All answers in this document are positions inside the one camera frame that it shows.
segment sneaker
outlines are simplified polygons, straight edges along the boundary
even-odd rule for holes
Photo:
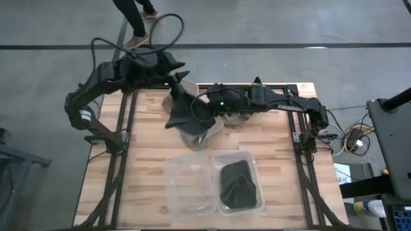
[[[130,39],[130,41],[124,43],[123,46],[124,48],[127,48],[127,49],[133,49],[145,43],[149,38],[150,36],[148,35],[148,33],[146,33],[146,35],[143,37],[133,36]]]
[[[142,12],[140,12],[141,17],[144,19],[156,19],[159,17],[159,12],[157,12],[157,10],[154,10],[154,13],[149,14],[146,13],[144,10]]]

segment butcher block tabletop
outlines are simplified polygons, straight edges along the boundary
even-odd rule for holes
[[[296,84],[301,97],[316,97],[312,83],[288,84]],[[265,208],[251,216],[223,216],[216,210],[210,215],[186,221],[172,219],[164,186],[164,160],[193,151],[182,142],[177,129],[164,129],[169,115],[162,109],[161,103],[167,94],[166,89],[138,92],[117,228],[306,228],[288,117],[286,112],[278,110],[254,114],[243,125],[223,128],[207,140],[202,150],[208,157],[236,150],[251,152],[256,159]],[[121,98],[120,92],[107,95],[101,107],[100,121],[113,131],[116,129]],[[324,145],[317,146],[314,166],[320,194],[337,217],[348,224],[330,151]],[[105,151],[104,144],[95,145],[90,157],[102,151]],[[73,225],[83,222],[101,200],[109,160],[110,155],[103,154],[88,164]],[[114,197],[108,206],[107,221],[111,220],[113,201]],[[310,204],[316,221],[315,204],[311,197]]]

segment concrete floor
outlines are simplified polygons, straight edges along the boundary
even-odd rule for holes
[[[181,14],[180,44],[411,42],[411,15],[401,0],[155,0],[164,13]],[[85,45],[96,36],[117,41],[123,17],[110,0],[2,0],[0,45]],[[167,43],[175,21],[162,22],[153,41]],[[127,29],[126,39],[132,31]],[[313,82],[328,108],[364,105],[411,86],[411,48],[356,49],[185,49],[197,82]],[[98,62],[113,50],[97,51]],[[10,145],[52,158],[49,169],[34,167],[12,230],[71,226],[90,146],[86,132],[70,127],[64,98],[91,71],[88,50],[0,50],[0,126],[13,133]],[[345,128],[364,108],[335,111]],[[370,154],[384,168],[372,137]],[[343,153],[335,162],[356,162]],[[350,219],[354,226],[370,227]]]

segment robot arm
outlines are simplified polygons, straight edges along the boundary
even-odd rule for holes
[[[66,97],[64,109],[71,126],[93,133],[94,139],[105,142],[109,153],[123,151],[123,136],[120,131],[112,132],[101,124],[87,105],[97,97],[117,90],[129,93],[174,81],[175,76],[169,76],[169,72],[184,65],[167,52],[144,56],[125,55],[119,60],[101,63],[84,84],[79,84],[79,88]]]
[[[317,98],[302,98],[276,94],[257,77],[254,83],[232,88],[215,83],[207,89],[208,103],[172,87],[174,106],[166,127],[176,126],[194,136],[201,136],[214,125],[214,117],[221,114],[253,114],[269,110],[284,110],[307,114],[310,121],[300,138],[301,152],[316,152],[315,138],[328,126],[325,106]]]

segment clear plastic container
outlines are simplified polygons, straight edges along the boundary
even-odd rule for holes
[[[252,181],[256,185],[256,198],[257,203],[255,207],[252,208],[244,208],[244,209],[230,209],[228,206],[224,205],[220,200],[220,196],[218,198],[218,210],[224,216],[245,216],[250,215],[256,212],[259,212],[265,208],[265,199],[263,196],[263,192],[261,190],[261,184],[258,177],[257,167],[256,167],[256,159],[254,156],[248,151],[236,151],[234,153],[227,153],[227,154],[220,154],[220,155],[213,155],[211,157],[213,160],[213,183],[214,188],[216,189],[216,194],[220,195],[222,191],[222,186],[220,183],[220,173],[224,166],[227,164],[233,164],[239,162],[241,160],[246,160],[250,167],[250,174]]]
[[[191,153],[166,159],[164,177],[172,218],[193,218],[217,209],[218,202],[205,154]]]

